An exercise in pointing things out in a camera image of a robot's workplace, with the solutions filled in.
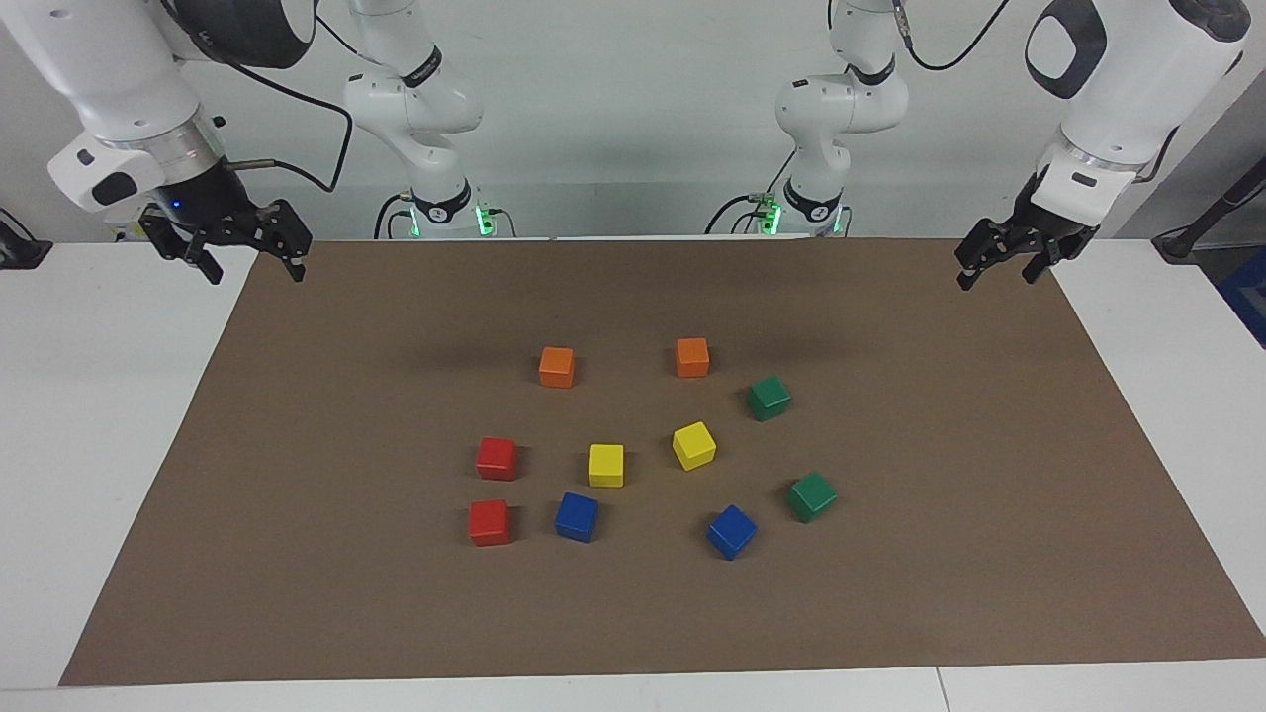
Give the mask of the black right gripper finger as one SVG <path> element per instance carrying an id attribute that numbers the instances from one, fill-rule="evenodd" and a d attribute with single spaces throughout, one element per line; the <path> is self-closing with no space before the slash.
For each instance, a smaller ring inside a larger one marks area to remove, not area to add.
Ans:
<path id="1" fill-rule="evenodd" d="M 277 258 L 294 283 L 305 279 L 305 260 L 313 234 L 287 200 L 275 200 L 256 212 L 257 250 Z"/>
<path id="2" fill-rule="evenodd" d="M 160 257 L 185 262 L 203 274 L 211 285 L 222 283 L 225 270 L 219 265 L 216 257 L 208 252 L 199 239 L 184 237 L 160 207 L 146 207 L 141 212 L 138 226 Z"/>

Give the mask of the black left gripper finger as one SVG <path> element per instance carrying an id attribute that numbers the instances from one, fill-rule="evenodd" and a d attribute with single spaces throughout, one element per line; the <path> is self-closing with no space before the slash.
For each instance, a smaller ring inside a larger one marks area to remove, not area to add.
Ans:
<path id="1" fill-rule="evenodd" d="M 955 248 L 955 260 L 961 266 L 955 280 L 963 291 L 968 291 L 987 269 L 1010 260 L 1023 246 L 1024 229 L 1017 231 L 1017 226 L 1009 222 L 981 218 Z"/>
<path id="2" fill-rule="evenodd" d="M 1028 284 L 1034 284 L 1043 275 L 1058 262 L 1063 260 L 1070 260 L 1074 256 L 1074 234 L 1069 237 L 1056 238 L 1048 237 L 1041 239 L 1041 247 L 1037 250 L 1036 256 L 1031 258 L 1031 262 L 1025 265 L 1022 270 L 1022 277 L 1025 279 Z"/>

